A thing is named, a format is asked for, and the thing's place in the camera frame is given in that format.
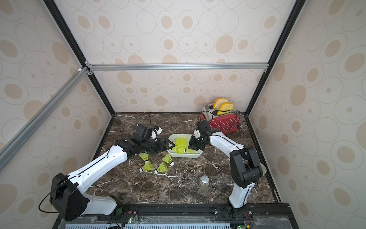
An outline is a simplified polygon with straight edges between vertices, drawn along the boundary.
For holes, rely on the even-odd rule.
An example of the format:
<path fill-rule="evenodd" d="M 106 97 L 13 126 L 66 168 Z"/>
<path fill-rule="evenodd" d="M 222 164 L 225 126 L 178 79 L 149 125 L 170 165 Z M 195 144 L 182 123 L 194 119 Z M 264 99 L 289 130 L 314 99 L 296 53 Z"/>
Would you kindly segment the yellow shuttlecock seven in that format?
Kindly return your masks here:
<path fill-rule="evenodd" d="M 183 154 L 185 153 L 185 146 L 176 145 L 175 147 L 172 148 L 172 151 L 174 153 Z"/>

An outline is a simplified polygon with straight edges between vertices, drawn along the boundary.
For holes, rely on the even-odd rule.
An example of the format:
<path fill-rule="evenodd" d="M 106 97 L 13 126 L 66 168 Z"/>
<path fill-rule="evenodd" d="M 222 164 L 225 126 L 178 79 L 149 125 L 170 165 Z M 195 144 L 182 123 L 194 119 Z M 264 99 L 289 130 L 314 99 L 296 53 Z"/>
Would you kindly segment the yellow shuttlecock six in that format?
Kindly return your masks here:
<path fill-rule="evenodd" d="M 169 166 L 171 166 L 171 167 L 174 166 L 174 161 L 170 154 L 167 154 L 163 157 L 163 162 L 169 164 Z"/>

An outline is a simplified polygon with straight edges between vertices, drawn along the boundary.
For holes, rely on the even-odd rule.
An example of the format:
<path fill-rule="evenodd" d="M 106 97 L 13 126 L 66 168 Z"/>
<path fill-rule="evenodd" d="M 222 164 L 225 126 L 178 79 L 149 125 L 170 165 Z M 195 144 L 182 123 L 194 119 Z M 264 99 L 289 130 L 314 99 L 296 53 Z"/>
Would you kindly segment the yellow shuttlecock eight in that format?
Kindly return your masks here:
<path fill-rule="evenodd" d="M 196 154 L 197 151 L 186 148 L 186 147 L 181 147 L 177 150 L 177 153 L 179 153 L 179 154 Z"/>

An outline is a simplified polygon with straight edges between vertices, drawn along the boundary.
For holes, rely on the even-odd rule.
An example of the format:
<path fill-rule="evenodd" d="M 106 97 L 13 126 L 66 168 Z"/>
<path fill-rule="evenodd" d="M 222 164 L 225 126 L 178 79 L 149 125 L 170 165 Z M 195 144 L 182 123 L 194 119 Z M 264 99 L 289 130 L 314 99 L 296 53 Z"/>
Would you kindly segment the yellow shuttlecock two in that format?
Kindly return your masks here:
<path fill-rule="evenodd" d="M 178 146 L 186 146 L 188 145 L 188 140 L 185 137 L 178 137 L 173 143 Z"/>

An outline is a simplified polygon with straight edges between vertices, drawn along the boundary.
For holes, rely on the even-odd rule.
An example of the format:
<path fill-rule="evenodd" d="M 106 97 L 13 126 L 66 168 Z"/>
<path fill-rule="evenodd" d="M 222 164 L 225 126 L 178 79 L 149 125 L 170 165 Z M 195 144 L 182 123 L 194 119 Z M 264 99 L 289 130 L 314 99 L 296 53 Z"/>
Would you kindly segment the yellow shuttlecock nine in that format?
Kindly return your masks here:
<path fill-rule="evenodd" d="M 149 161 L 149 154 L 148 153 L 140 153 L 139 157 L 144 161 L 145 164 Z"/>

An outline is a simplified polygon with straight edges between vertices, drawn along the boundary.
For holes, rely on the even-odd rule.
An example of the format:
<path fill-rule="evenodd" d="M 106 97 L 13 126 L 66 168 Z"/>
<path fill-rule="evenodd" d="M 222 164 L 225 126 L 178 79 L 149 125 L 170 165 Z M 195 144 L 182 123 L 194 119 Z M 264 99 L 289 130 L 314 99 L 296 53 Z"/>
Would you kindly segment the yellow shuttlecock five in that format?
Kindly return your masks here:
<path fill-rule="evenodd" d="M 169 167 L 165 162 L 162 162 L 159 167 L 154 171 L 155 174 L 163 174 L 168 171 Z"/>

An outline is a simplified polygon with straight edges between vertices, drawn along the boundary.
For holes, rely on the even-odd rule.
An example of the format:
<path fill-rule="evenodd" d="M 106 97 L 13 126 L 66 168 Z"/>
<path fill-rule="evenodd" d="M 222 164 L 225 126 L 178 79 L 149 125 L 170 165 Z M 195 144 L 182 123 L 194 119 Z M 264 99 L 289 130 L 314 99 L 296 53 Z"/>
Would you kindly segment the yellow shuttlecock three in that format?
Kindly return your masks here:
<path fill-rule="evenodd" d="M 152 172 L 152 171 L 154 171 L 154 166 L 148 160 L 148 161 L 145 161 L 145 164 L 139 169 L 139 171 L 140 172 Z"/>

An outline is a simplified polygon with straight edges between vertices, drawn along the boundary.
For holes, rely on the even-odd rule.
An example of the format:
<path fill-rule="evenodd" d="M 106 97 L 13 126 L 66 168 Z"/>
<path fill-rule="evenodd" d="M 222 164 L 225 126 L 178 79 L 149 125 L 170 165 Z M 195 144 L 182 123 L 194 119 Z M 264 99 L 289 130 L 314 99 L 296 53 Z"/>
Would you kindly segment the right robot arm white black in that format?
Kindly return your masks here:
<path fill-rule="evenodd" d="M 258 153 L 254 147 L 246 147 L 231 140 L 218 129 L 211 129 L 208 122 L 202 120 L 197 123 L 188 148 L 204 150 L 207 145 L 214 146 L 230 158 L 234 187 L 228 199 L 228 213 L 231 218 L 238 218 L 245 212 L 250 192 L 264 175 Z"/>

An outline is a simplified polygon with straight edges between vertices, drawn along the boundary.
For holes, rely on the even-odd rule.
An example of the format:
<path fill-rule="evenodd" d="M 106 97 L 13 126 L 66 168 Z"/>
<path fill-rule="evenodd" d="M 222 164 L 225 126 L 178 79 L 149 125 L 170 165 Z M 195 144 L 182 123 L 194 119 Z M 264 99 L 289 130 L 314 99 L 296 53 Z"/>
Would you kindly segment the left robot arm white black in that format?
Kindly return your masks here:
<path fill-rule="evenodd" d="M 110 196 L 87 194 L 88 188 L 116 166 L 140 153 L 155 154 L 175 145 L 168 138 L 162 138 L 161 128 L 139 123 L 131 137 L 123 137 L 113 143 L 110 149 L 67 175 L 59 173 L 52 179 L 49 194 L 50 204 L 65 220 L 72 221 L 82 215 L 106 215 L 118 217 L 123 204 Z"/>

